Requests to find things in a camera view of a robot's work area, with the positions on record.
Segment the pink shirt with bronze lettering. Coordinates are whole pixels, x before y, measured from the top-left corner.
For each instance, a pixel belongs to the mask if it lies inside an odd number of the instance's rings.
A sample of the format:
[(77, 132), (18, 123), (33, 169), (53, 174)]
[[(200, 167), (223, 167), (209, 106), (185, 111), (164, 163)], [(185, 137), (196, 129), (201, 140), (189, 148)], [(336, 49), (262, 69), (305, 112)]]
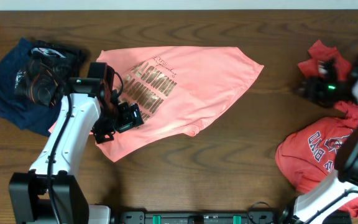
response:
[(98, 144), (113, 162), (177, 134), (195, 136), (225, 113), (256, 81), (263, 65), (237, 47), (165, 46), (102, 51), (120, 74), (121, 101), (139, 106), (143, 125)]

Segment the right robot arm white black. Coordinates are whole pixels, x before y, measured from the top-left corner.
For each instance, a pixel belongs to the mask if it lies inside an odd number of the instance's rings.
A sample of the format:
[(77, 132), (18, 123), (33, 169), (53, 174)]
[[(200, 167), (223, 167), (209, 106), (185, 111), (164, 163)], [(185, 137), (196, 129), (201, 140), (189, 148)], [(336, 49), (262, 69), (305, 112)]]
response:
[(323, 68), (326, 77), (307, 80), (303, 97), (321, 106), (338, 105), (346, 118), (323, 118), (279, 145), (276, 163), (301, 195), (277, 223), (333, 223), (340, 209), (349, 217), (358, 199), (358, 56), (343, 82), (332, 60)]

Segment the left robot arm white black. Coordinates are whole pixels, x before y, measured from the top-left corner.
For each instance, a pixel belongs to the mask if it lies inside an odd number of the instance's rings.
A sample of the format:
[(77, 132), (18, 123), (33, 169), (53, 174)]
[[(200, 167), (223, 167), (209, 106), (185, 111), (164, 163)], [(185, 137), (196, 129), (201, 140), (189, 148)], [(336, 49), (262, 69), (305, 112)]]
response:
[(89, 135), (112, 141), (140, 126), (137, 104), (118, 103), (102, 78), (70, 78), (56, 125), (28, 172), (13, 173), (9, 194), (16, 223), (113, 223), (107, 205), (89, 204), (76, 180)]

